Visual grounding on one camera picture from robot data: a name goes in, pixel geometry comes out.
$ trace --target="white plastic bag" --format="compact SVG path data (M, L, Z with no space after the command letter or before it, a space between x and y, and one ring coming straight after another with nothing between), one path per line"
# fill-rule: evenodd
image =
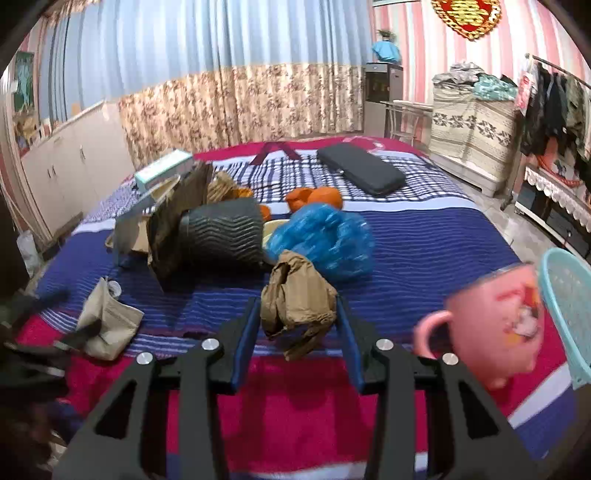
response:
M39 268L41 268L41 257L37 253L35 247L35 240L30 230L21 233L17 238L18 249L21 251L22 259L25 262L25 267L32 277Z

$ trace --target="turquoise plastic basket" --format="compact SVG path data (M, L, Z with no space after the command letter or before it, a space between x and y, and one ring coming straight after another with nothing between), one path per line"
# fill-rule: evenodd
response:
M573 254L553 248L542 258L538 282L576 390L591 383L591 270Z

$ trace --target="pink striped wallpaper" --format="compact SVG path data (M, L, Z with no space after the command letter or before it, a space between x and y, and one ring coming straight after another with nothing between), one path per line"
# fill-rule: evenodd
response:
M374 32L397 34L404 67L404 99L433 102L431 78L456 61L518 80L525 54L542 57L591 83L591 69L554 15L537 0L501 0L503 17L486 37L471 42L447 27L430 0L374 7Z

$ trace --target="bedsheet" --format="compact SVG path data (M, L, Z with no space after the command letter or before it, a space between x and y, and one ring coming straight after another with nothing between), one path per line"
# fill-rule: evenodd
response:
M315 150L342 139L293 143L303 156L290 164L280 151L263 166L248 162L261 145L245 145L199 155L216 161L271 207L284 215L283 190L332 184L345 198L345 209L361 212L376 236L375 269L368 278L335 284L353 311L375 323L378 331L400 343L411 342L413 326L427 313L443 307L450 293L480 276L511 265L517 257L476 205L420 153L396 141L380 139L378 156L407 174L408 187L386 199L367 198L343 180L327 176L315 162ZM68 286L72 295L58 308L30 320L21 341L47 343L75 327L77 315L98 278L108 275L123 289L122 302L145 312L138 334L122 358L110 365L77 358L69 374L67 399L85 415L100 395L141 351L177 355L195 344L183 337L217 331L237 316L246 300L259 295L265 276L227 278L199 272L178 278L173 294L163 295L148 272L145 259L130 258L113 268L104 241L113 216L131 205L135 193L124 184L89 215L66 242L42 279L38 293ZM255 357L242 391L219 397L222 432L230 470L259 478L360 478L367 458L375 398L359 397L348 383L336 334L327 335L323 350L301 362L286 363L273 355L277 347L259 337ZM515 377L495 393L502 411L518 429L526 447L542 458L559 439L574 415L574 395L564 352L551 320L540 361L532 374ZM176 476L176 396L171 396L167 451L168 475ZM417 410L424 406L417 399ZM426 467L426 432L418 425L417 470Z

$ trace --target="dark red strap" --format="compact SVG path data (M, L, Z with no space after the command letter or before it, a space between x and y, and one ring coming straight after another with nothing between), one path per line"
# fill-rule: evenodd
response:
M285 142L267 142L266 144L264 144L262 146L261 151L256 155L256 157L252 159L250 165L262 165L262 163L266 159L267 155L271 152L271 147L273 145L277 145L281 150L283 150L287 154L287 157L290 160L301 160L301 157L287 143L285 143Z

